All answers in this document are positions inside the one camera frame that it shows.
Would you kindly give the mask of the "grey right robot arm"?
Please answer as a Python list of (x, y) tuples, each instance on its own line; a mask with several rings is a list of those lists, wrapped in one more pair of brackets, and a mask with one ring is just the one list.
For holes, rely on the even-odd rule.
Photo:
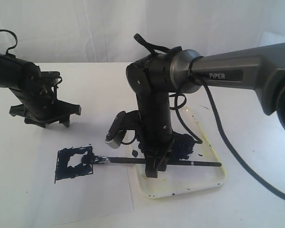
[(190, 94), (211, 86), (253, 90), (263, 112), (276, 113), (285, 129), (285, 43), (205, 57), (181, 47), (142, 45), (150, 54), (125, 72), (136, 94), (147, 177), (157, 178), (167, 167), (173, 140), (169, 93)]

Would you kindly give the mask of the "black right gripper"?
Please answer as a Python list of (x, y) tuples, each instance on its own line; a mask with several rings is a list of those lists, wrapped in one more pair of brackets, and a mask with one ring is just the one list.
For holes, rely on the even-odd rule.
[(174, 138), (172, 136), (169, 94), (153, 93), (148, 96), (136, 96), (142, 130), (144, 135), (144, 153), (147, 178), (158, 178), (158, 171), (166, 171)]

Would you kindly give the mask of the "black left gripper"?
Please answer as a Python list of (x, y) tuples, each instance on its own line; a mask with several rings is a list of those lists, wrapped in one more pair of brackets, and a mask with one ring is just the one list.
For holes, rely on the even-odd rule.
[(65, 127), (70, 126), (70, 115), (81, 114), (81, 106), (61, 101), (57, 98), (58, 85), (25, 87), (24, 89), (9, 87), (9, 90), (21, 102), (11, 106), (11, 116), (25, 118), (25, 124), (46, 128), (48, 121), (59, 121)]

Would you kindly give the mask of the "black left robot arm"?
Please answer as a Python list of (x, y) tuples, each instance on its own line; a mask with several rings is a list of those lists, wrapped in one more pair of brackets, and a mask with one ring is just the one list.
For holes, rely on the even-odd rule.
[(9, 114), (24, 118), (26, 124), (45, 128), (59, 122), (70, 126), (70, 116), (81, 114), (81, 106), (57, 97), (62, 77), (58, 71), (41, 71), (33, 62), (0, 54), (0, 88), (8, 88), (20, 104), (11, 106)]

